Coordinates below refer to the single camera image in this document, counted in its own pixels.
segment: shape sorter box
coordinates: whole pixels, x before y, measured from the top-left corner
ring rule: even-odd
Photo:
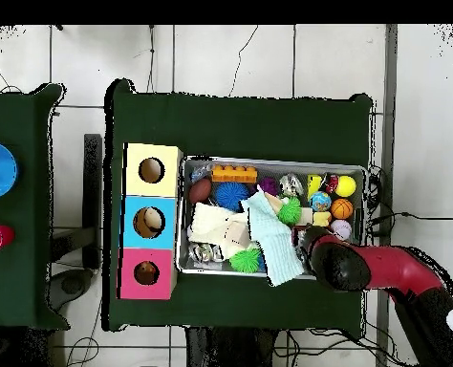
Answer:
[[[183,153],[175,146],[123,145],[120,213],[123,230],[118,298],[170,299],[177,280],[174,255],[182,157]],[[157,162],[161,170],[152,183],[142,172],[143,162],[150,159]],[[139,234],[137,225],[149,226],[146,215],[140,216],[139,212],[150,212],[148,208],[160,215],[161,226],[155,234],[155,228],[154,232],[148,229]]]

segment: orange lego brick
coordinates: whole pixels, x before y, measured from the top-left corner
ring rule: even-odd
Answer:
[[[254,167],[216,165],[211,177],[213,182],[256,183],[257,170]]]

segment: towel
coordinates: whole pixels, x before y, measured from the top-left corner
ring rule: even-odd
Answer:
[[[225,259],[229,259],[241,250],[250,248],[251,241],[229,240],[226,236],[230,231],[242,235],[242,227],[248,232],[248,215],[246,212],[236,213],[219,206],[196,203],[191,224],[189,242],[218,245]]]
[[[291,243],[291,230],[281,223],[263,192],[240,202],[248,213],[250,239],[261,246],[271,284],[279,286],[303,273]]]

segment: red ball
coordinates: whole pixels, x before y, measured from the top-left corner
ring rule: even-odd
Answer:
[[[189,201],[192,204],[207,200],[211,193],[211,180],[203,178],[191,185],[189,189]]]

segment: yellow ball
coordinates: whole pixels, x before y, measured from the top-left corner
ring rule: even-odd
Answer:
[[[340,197],[349,197],[356,191],[356,181],[350,176],[340,176],[335,194]]]

